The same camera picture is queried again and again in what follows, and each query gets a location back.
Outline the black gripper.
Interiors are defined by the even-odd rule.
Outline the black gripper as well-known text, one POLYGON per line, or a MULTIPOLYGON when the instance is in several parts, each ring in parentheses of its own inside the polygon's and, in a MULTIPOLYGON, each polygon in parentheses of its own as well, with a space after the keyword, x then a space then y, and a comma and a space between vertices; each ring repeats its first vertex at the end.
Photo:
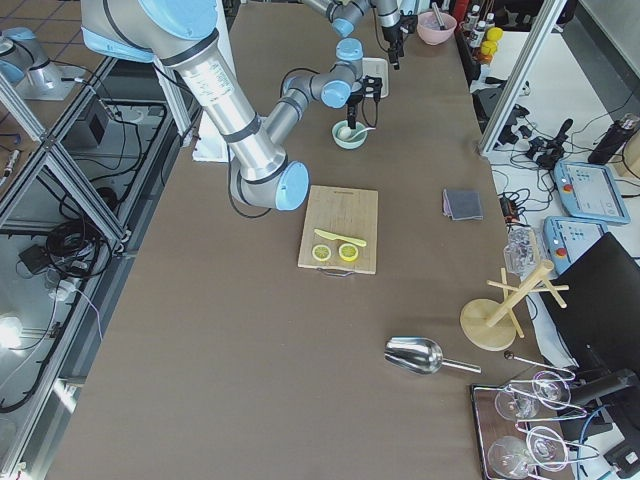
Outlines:
POLYGON ((363 100, 363 95, 361 93, 352 93, 346 103, 347 107, 347 126, 351 130, 355 130, 357 126, 357 115, 358 115, 358 107, 359 104, 363 100))
POLYGON ((400 70, 400 56, 404 55, 403 33, 400 23, 392 26, 383 26, 382 33, 385 41, 388 43, 387 53, 389 55, 389 63, 394 70, 400 70))

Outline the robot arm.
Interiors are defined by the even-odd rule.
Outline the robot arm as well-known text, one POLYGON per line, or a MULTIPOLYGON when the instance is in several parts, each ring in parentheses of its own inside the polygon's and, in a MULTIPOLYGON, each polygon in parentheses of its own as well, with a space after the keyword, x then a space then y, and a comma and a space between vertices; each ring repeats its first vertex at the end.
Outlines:
POLYGON ((213 1, 84 1, 85 45, 102 55, 151 63, 180 74, 234 156, 230 190, 252 206, 290 211, 309 190, 306 166, 288 158, 282 142, 309 103, 343 107, 362 78, 363 48, 352 37, 368 11, 365 1, 312 1, 340 34, 337 61, 324 74, 295 78, 267 118, 249 103, 218 48, 213 1))
POLYGON ((364 17, 370 11, 375 11, 382 35, 389 44, 386 49, 389 63, 395 70, 400 69, 399 59, 404 56, 404 40, 401 13, 396 1, 354 0, 343 3, 330 0, 302 0, 301 3, 324 16, 340 38, 351 36, 364 17))

